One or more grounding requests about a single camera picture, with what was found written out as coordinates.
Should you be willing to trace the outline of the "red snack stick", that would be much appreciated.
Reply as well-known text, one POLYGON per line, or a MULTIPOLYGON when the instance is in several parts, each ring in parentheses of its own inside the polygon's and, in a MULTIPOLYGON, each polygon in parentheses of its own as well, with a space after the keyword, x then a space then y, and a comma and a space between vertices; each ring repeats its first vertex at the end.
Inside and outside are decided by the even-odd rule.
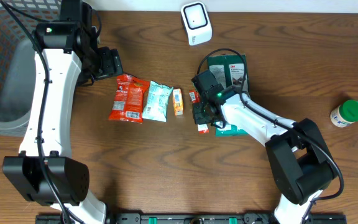
MULTIPOLYGON (((196 90, 190 90, 189 95, 190 95, 192 103, 199 103, 200 102, 200 96, 199 96, 199 94, 197 93, 196 90)), ((207 124, 198 124, 197 127, 198 127, 198 132, 200 134, 209 133, 209 129, 208 129, 207 124)))

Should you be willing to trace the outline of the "orange tissue pack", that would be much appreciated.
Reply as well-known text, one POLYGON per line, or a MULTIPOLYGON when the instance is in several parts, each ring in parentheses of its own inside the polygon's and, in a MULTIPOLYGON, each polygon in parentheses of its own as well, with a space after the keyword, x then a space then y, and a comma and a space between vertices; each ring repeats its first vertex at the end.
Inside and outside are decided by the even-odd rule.
POLYGON ((175 116, 183 114, 183 98, 179 88, 173 90, 173 108, 175 116))

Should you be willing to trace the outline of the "red snack bag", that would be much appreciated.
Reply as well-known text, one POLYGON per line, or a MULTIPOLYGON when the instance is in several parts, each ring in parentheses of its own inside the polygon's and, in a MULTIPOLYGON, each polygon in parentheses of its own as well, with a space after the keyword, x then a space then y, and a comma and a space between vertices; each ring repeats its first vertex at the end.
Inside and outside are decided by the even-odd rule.
POLYGON ((117 90, 109 120, 142 123, 144 93, 150 82, 122 74, 116 79, 117 90))

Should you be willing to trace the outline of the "green white glove pack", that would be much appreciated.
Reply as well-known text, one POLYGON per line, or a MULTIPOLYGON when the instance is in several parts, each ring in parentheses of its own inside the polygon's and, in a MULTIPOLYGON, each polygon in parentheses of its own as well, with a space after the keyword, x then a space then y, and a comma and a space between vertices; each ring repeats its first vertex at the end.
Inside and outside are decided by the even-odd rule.
MULTIPOLYGON (((218 83, 223 88, 235 85, 240 86, 245 80, 244 89, 248 90, 248 78, 244 78, 245 67, 242 60, 237 55, 217 55, 207 58, 209 70, 216 77, 218 83)), ((223 128, 223 123, 216 123, 216 136, 240 136, 248 135, 246 131, 235 125, 227 123, 223 128)))

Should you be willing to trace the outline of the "mint green snack bag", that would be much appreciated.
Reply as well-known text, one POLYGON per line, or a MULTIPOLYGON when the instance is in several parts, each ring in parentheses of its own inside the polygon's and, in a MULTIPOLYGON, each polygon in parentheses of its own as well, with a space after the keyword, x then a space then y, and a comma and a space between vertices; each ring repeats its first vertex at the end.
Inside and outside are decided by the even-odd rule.
POLYGON ((146 106, 142 112, 144 119, 167 121, 167 106, 173 87, 150 82, 146 106))

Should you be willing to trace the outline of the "green lidded jar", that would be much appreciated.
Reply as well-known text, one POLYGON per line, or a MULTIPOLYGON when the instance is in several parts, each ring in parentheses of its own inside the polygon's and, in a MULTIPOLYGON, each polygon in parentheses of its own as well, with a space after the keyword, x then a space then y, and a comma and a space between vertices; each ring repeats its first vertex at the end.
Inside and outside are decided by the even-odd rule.
POLYGON ((333 125, 345 128, 358 121, 358 101, 347 100, 330 113, 333 125))

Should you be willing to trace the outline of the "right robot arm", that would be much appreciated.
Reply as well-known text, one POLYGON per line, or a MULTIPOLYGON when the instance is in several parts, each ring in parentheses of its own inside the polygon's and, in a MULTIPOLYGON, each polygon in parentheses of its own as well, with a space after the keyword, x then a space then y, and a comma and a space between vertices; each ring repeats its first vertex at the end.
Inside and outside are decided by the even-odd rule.
POLYGON ((280 117, 253 102, 246 92, 221 85, 197 87, 196 124, 235 125, 265 146, 281 198, 273 217, 278 223, 306 223, 313 205, 334 179, 343 182, 317 125, 280 117))

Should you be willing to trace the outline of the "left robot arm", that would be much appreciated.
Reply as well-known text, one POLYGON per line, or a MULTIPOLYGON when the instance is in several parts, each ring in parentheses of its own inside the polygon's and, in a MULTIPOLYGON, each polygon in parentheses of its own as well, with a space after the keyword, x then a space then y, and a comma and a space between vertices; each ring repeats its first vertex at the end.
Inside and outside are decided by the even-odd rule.
POLYGON ((29 202, 60 210, 65 223, 113 223, 108 206, 90 191, 88 167, 72 158, 70 120, 78 82, 123 73, 118 51, 98 47, 80 21, 41 22, 35 41, 35 89, 29 124, 16 156, 2 171, 29 202))

